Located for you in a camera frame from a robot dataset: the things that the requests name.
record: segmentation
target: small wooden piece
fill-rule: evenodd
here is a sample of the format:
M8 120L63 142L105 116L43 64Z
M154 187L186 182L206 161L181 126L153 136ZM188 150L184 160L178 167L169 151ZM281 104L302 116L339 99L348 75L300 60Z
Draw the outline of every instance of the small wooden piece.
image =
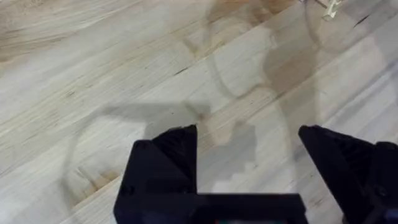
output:
M326 21L332 20L336 16L337 9L341 5L341 3L342 0L331 0L322 18Z

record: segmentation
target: dark stain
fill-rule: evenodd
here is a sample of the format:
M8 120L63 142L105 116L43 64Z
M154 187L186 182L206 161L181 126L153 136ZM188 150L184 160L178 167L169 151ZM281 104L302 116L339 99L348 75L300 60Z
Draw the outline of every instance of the dark stain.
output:
M355 28L356 26L360 25L360 24L361 24L363 21L365 21L365 19L367 19L369 16L370 16L370 15L367 15L367 16L365 16L364 18L362 18L360 21L358 21L358 22L355 24L354 28Z
M188 69L188 67L187 67L187 68L183 68L182 70L180 70L179 72L177 72L177 73L174 74L173 76L176 76L176 75L178 75L179 73L182 73L182 72L185 71L186 69Z
M67 93L67 98L70 98L70 97L72 97L74 94L75 94L75 92L74 92L74 91L70 91L70 92L68 92L68 93Z

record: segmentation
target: black plastic part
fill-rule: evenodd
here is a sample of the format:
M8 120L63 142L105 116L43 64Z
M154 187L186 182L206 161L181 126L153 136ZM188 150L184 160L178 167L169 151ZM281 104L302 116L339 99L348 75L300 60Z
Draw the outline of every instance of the black plastic part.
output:
M374 146L319 126L298 132L323 180L350 224L360 224L372 211L364 183Z
M298 194L197 194L197 129L171 129L137 141L121 183L118 224L214 224L216 220L281 220L306 224Z

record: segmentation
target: wooden floor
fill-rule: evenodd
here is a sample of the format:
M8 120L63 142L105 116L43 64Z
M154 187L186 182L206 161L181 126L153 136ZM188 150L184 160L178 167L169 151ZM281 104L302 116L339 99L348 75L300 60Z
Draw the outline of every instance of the wooden floor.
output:
M201 192L299 192L311 223L341 223L297 130L398 142L398 0L324 10L0 1L0 223L115 223L133 142L192 123Z

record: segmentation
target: light wooden surface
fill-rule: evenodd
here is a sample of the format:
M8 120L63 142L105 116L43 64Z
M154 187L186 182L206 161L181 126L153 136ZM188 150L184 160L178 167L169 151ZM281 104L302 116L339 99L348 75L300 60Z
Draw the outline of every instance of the light wooden surface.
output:
M398 1L324 10L0 1L0 223L115 223L133 142L192 123L201 192L299 192L311 223L340 223L297 130L397 142Z

